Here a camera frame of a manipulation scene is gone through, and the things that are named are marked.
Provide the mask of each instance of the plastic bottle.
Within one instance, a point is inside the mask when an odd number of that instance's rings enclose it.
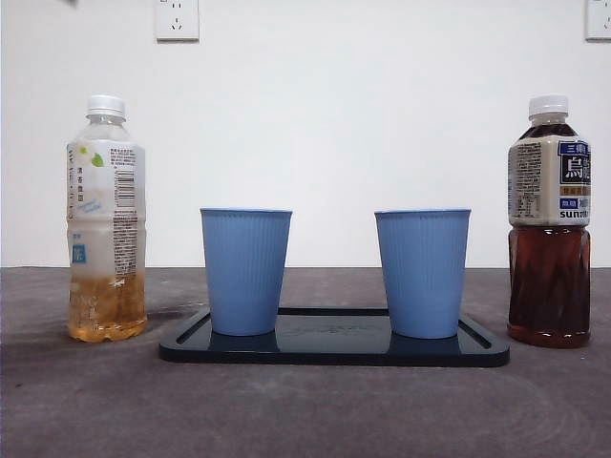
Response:
[[[508,331],[558,348],[590,337],[590,146],[560,94],[530,102],[532,127],[509,150]]]
[[[68,144],[69,333],[101,342],[146,325],[144,150],[120,98],[92,95],[90,124]]]

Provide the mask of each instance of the tray rim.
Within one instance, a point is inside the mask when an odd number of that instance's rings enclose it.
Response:
[[[299,316],[388,316],[386,307],[280,307],[279,315]],[[178,342],[185,334],[192,335],[210,319],[210,307],[205,305],[192,317],[167,331],[158,344],[159,357],[172,363],[213,364],[316,364],[373,366],[433,366],[433,367],[499,367],[510,362],[509,343],[465,314],[459,326],[474,340],[488,343],[476,353],[460,355],[396,355],[389,353],[302,353],[264,352],[248,350],[200,350],[185,348]]]

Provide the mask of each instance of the blue label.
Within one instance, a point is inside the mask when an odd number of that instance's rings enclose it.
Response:
[[[579,200],[577,198],[561,198],[560,208],[563,210],[577,210],[579,208]]]
[[[559,155],[590,156],[590,145],[585,141],[561,141],[558,143]]]
[[[85,251],[85,245],[79,243],[73,245],[73,263],[84,264],[87,262],[87,252]]]

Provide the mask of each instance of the barcode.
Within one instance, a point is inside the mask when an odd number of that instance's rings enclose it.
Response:
[[[115,171],[115,201],[117,207],[134,207],[136,205],[133,170]]]

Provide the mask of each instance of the green leaf logo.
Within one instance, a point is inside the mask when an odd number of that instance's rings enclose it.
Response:
[[[98,153],[95,153],[95,156],[92,159],[92,164],[95,167],[104,167],[104,161],[102,160],[102,156],[100,156]]]

